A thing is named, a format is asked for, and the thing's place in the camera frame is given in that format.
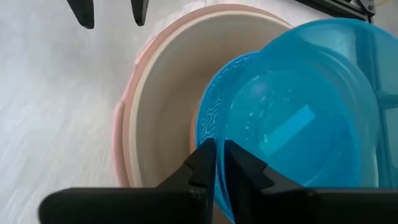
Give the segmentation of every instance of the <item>blue plastic lid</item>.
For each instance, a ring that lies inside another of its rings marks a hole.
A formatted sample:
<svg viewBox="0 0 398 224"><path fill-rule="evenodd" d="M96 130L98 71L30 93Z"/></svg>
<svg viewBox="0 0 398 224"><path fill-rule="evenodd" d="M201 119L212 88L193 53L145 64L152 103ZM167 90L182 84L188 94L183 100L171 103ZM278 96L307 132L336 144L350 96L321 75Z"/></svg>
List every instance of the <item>blue plastic lid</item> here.
<svg viewBox="0 0 398 224"><path fill-rule="evenodd" d="M390 108L398 98L378 90L377 65L392 59L376 62L396 58L397 50L398 41L377 27L330 19L294 28L223 67L206 89L196 126L197 145L217 141L215 200L222 211L233 219L225 139L303 186L393 186L398 176L377 98Z"/></svg>

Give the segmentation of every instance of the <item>blue plastic bowl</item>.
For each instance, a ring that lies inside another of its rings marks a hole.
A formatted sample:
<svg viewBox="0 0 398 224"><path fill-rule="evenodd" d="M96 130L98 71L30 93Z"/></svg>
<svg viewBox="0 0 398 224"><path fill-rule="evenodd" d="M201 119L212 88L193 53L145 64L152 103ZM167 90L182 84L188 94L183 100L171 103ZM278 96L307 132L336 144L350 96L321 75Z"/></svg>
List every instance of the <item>blue plastic bowl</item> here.
<svg viewBox="0 0 398 224"><path fill-rule="evenodd" d="M195 142L216 139L215 200L230 220L225 139L306 187L379 185L379 108L366 66L353 56L369 48L370 35L398 46L365 22L315 21L230 61L215 75L198 111ZM363 45L355 45L360 39Z"/></svg>

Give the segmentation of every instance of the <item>black metal frame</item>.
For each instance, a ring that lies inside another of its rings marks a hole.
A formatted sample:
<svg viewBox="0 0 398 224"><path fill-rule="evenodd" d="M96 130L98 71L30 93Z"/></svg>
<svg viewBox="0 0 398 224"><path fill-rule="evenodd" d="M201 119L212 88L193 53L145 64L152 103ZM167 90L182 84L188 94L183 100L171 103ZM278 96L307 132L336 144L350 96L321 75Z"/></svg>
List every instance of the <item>black metal frame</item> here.
<svg viewBox="0 0 398 224"><path fill-rule="evenodd" d="M207 139L153 189L67 189L40 205L42 224L211 223L216 144ZM307 189L235 142L224 143L226 188L236 224L397 223L398 191Z"/></svg>
<svg viewBox="0 0 398 224"><path fill-rule="evenodd" d="M333 17L359 19L372 23L375 15L374 0L296 0Z"/></svg>

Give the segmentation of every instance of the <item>white floor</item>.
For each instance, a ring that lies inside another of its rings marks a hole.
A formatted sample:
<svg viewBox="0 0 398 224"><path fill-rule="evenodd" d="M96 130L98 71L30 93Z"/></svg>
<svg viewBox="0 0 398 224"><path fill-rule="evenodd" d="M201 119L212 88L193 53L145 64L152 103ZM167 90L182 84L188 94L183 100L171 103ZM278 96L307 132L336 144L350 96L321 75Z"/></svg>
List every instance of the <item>white floor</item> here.
<svg viewBox="0 0 398 224"><path fill-rule="evenodd" d="M0 0L0 223L38 223L49 193L117 186L113 109L135 55L193 9L222 2L261 7L292 25L328 17L292 0L150 0L144 27L129 0L95 0L95 29L66 0Z"/></svg>

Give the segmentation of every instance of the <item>bowl rim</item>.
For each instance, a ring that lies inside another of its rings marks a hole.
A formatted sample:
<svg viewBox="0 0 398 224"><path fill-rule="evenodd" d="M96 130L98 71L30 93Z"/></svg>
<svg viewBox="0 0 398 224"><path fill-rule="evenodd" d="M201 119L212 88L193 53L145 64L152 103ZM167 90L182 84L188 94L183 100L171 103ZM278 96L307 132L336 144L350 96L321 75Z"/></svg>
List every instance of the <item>bowl rim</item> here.
<svg viewBox="0 0 398 224"><path fill-rule="evenodd" d="M224 12L221 13L221 15L228 14L228 12L240 12L240 14L248 13L254 15L257 14L257 16L259 17L270 19L282 26L286 26L289 29L292 27L289 23L285 22L281 18L262 9L240 4L220 4L207 6L201 9L197 9L196 11L192 11L177 19L165 30L163 30L159 35L154 37L154 39L152 39L152 41L149 42L144 50L137 56L137 60L134 62L134 68L129 84L127 85L121 101L119 102L119 104L122 106L118 106L117 109L119 108L120 111L115 112L115 114L118 114L116 117L119 117L120 122L118 122L115 118L113 134L113 155L116 177L121 187L142 187L137 151L133 150L133 148L131 147L135 144L132 144L132 142L130 142L130 133L132 132L131 129L136 128L134 127L135 123L131 125L131 121L132 118L136 118L137 116L139 98L141 96L142 89L144 87L147 75L149 74L150 68L152 68L153 63L151 64L149 63L149 61L151 60L154 62L157 59L157 57L155 57L155 53L157 52L159 56L159 53L162 52L164 49L160 49L159 46L163 44L163 46L165 47L167 44L169 44L171 42L171 39L169 37L172 34L174 34L178 30L180 32L183 32L185 29L190 27L185 26L182 28L183 25L191 21L200 19L201 17L209 16L210 14L214 14L214 16L220 16L220 14L218 14L217 12ZM142 76L144 70L147 70L148 73L147 75ZM134 111L132 110L133 103L136 105L136 110ZM124 161L120 161L119 159L115 158L115 155L118 153L117 151L122 151Z"/></svg>

